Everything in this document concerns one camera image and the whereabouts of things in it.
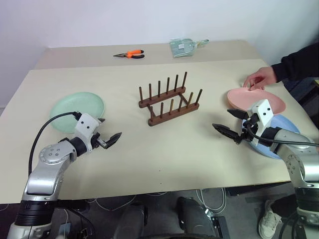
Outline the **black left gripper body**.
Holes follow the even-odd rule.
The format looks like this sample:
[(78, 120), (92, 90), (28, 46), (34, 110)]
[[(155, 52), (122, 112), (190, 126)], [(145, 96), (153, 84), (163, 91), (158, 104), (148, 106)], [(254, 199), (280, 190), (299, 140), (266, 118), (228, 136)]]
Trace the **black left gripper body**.
[(95, 133), (91, 139), (90, 139), (90, 143), (93, 149), (96, 149), (98, 147), (102, 147), (104, 149), (107, 148), (107, 144), (104, 140), (100, 139), (100, 134), (97, 132)]

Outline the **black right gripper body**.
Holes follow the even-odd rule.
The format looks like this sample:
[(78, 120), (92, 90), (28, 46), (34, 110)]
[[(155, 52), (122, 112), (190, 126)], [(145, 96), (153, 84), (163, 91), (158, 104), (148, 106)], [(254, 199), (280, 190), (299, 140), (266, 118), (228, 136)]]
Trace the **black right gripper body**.
[(258, 130), (259, 118), (250, 117), (247, 119), (243, 119), (242, 131), (236, 139), (236, 143), (240, 144), (242, 141), (247, 141), (253, 145), (257, 145), (259, 140), (256, 137), (256, 133)]

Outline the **person's bare hand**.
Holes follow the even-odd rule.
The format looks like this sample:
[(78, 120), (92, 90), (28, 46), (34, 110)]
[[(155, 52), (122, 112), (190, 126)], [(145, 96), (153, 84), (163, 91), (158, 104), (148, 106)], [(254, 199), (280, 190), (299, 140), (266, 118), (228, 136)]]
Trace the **person's bare hand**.
[(246, 78), (243, 87), (249, 88), (250, 91), (256, 89), (264, 90), (267, 85), (272, 85), (276, 82), (277, 78), (273, 68), (262, 67)]

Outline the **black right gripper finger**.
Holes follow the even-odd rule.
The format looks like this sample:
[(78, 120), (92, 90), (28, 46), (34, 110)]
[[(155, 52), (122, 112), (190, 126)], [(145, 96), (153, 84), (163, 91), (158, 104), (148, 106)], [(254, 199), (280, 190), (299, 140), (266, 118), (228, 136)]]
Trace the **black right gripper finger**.
[(248, 113), (240, 109), (228, 109), (227, 111), (240, 120), (247, 120), (249, 118)]
[(213, 123), (212, 126), (220, 134), (232, 139), (236, 144), (240, 144), (241, 143), (241, 141), (242, 141), (241, 136), (237, 132), (231, 130), (229, 127), (224, 126), (222, 124), (216, 124), (216, 123)]

